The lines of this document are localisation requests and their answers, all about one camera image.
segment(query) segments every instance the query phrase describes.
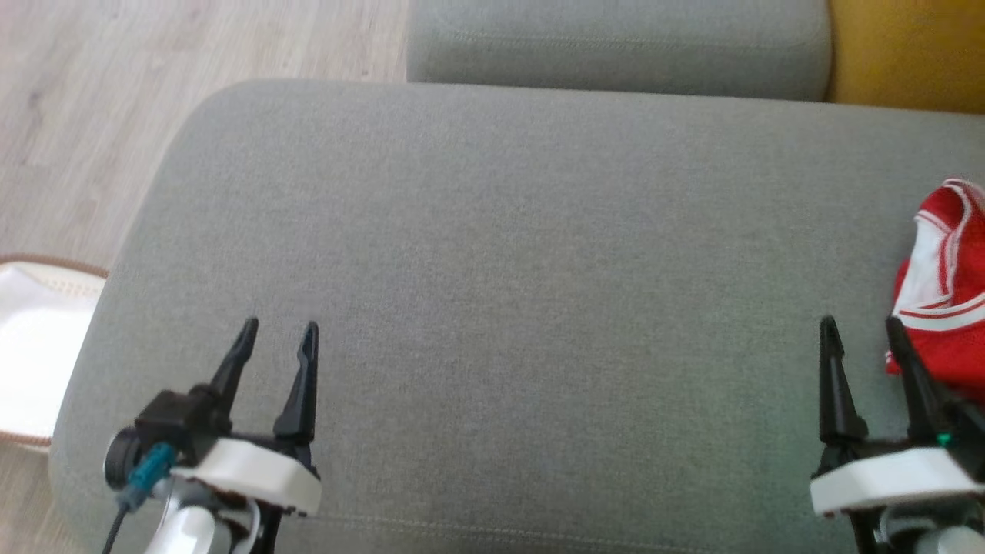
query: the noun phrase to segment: fabric upholstery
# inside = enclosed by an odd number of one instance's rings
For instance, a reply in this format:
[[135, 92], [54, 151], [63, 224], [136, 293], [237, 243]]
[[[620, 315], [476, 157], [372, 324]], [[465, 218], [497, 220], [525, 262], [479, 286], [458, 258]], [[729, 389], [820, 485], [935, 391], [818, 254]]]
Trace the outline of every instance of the fabric upholstery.
[[831, 0], [830, 99], [985, 113], [985, 2]]
[[[254, 82], [184, 125], [106, 285], [51, 477], [87, 545], [109, 437], [260, 333], [269, 430], [321, 325], [321, 511], [285, 552], [851, 548], [816, 518], [818, 323], [902, 433], [883, 318], [985, 118], [474, 86]], [[156, 507], [128, 520], [139, 551]]]
[[410, 81], [821, 100], [824, 0], [415, 0]]

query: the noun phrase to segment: gray sofa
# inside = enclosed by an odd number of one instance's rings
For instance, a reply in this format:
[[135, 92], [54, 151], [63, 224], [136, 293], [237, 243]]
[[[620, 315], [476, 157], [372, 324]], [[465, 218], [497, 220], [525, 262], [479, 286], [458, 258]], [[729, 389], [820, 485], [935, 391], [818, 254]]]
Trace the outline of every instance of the gray sofa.
[[932, 112], [227, 89], [174, 140], [99, 302], [54, 438], [59, 508], [96, 551], [109, 437], [257, 315], [241, 431], [270, 428], [322, 327], [322, 509], [279, 552], [851, 552], [808, 493], [818, 322], [838, 317], [874, 432], [901, 433], [893, 277], [921, 199], [985, 180], [982, 152], [985, 118]]

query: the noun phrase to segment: red cloth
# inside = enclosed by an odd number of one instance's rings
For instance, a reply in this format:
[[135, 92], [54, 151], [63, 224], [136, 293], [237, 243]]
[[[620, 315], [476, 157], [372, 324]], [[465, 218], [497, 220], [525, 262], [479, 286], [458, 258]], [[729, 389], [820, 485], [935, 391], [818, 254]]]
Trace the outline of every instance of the red cloth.
[[[920, 206], [892, 313], [938, 381], [985, 402], [985, 192], [948, 179]], [[886, 370], [899, 366], [886, 353]]]

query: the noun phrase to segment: wooden floor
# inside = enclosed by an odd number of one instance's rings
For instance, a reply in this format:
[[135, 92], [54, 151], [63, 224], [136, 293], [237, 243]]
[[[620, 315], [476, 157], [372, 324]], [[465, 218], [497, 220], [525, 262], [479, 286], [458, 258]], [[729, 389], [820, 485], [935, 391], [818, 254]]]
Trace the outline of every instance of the wooden floor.
[[[403, 81], [408, 0], [0, 0], [0, 255], [110, 267], [178, 126], [246, 79]], [[0, 552], [78, 552], [0, 445]]]

